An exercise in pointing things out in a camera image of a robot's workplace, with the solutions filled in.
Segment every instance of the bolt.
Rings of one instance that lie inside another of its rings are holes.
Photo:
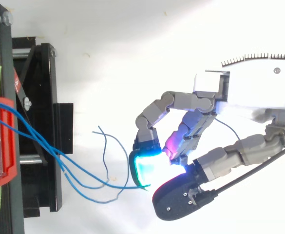
[[[57,57],[57,51],[56,51],[55,48],[52,48],[52,49],[51,49],[50,55],[51,55],[51,57],[53,57],[53,58]]]
[[[6,26],[11,26],[14,23],[14,18],[10,11],[5,11],[0,17],[0,22]]]
[[[30,109],[30,107],[32,106],[32,103],[31,101],[29,100],[28,97],[25,97],[24,100],[23,100],[23,106],[24,106],[24,109],[26,111],[28,111]]]
[[[281,72],[281,69],[278,68],[278,67],[276,67],[276,68],[274,68],[273,72],[274,72],[275,74],[279,74],[279,73]]]

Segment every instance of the white wall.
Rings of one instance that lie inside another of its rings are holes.
[[[104,139],[90,133],[97,125],[118,137],[129,153],[136,116],[164,91],[191,92],[196,71],[224,59],[244,53],[285,53],[285,0],[0,2],[14,15],[14,37],[37,36],[39,43],[56,47],[58,100],[75,105],[72,157],[101,178]],[[172,111],[158,123],[162,145],[182,115]],[[265,128],[240,117],[219,119],[241,138]],[[234,141],[229,129],[213,123],[192,157]],[[115,184],[123,184],[125,156],[112,139],[108,139],[107,162]],[[235,169],[206,187],[220,187],[247,170]],[[58,213],[41,209],[41,217],[25,219],[27,234],[285,233],[285,156],[174,222],[156,217],[145,191],[125,191],[118,201],[99,205],[80,197],[62,180],[62,209]],[[102,200],[116,192],[86,191]]]

